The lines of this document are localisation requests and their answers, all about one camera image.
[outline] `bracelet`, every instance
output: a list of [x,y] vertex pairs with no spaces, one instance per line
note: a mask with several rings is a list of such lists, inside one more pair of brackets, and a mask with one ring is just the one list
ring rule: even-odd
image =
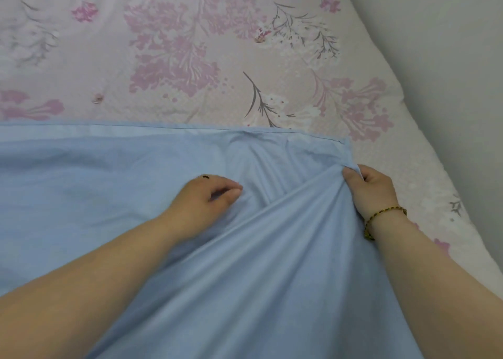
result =
[[367,240],[375,240],[374,239],[374,236],[372,236],[370,233],[369,233],[369,226],[370,226],[370,222],[372,220],[374,220],[374,217],[377,216],[377,215],[380,215],[384,212],[387,212],[387,211],[390,211],[390,210],[401,210],[403,211],[403,213],[405,213],[405,215],[407,216],[407,210],[404,208],[404,207],[400,207],[400,206],[394,206],[394,207],[388,207],[388,208],[385,208],[383,210],[380,210],[379,212],[376,212],[374,213],[372,216],[370,216],[370,218],[367,220],[367,222],[365,223],[365,229],[363,230],[363,237],[365,237]]

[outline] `light blue sheet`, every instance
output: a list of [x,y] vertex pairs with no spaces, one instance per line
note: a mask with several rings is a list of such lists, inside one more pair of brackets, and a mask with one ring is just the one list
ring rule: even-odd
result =
[[362,237],[341,176],[356,167],[346,141],[12,124],[0,140],[0,294],[158,215],[197,175],[244,186],[215,226],[171,252],[89,358],[422,357]]

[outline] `floral bedspread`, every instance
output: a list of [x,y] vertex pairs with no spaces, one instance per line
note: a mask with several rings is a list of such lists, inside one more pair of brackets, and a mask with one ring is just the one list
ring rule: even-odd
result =
[[300,129],[353,140],[445,254],[503,297],[349,0],[0,0],[0,117]]

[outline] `hand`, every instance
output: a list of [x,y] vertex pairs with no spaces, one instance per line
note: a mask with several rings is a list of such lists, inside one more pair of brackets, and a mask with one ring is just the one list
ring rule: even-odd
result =
[[367,221],[370,216],[388,207],[398,206],[391,178],[371,167],[359,164],[363,178],[356,171],[344,167],[343,177],[353,194],[353,202]]
[[[185,184],[160,218],[170,226],[176,242],[193,238],[217,221],[242,189],[241,184],[221,176],[199,176]],[[211,200],[216,192],[223,193]]]

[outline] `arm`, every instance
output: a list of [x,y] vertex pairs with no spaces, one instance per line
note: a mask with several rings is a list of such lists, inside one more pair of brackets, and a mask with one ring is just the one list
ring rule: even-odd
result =
[[83,357],[169,250],[214,223],[241,189],[219,176],[196,178],[157,218],[0,297],[1,356]]
[[[391,179],[367,166],[343,171],[365,220],[398,205]],[[503,301],[425,236],[402,211],[372,221],[386,271],[426,359],[503,357]]]

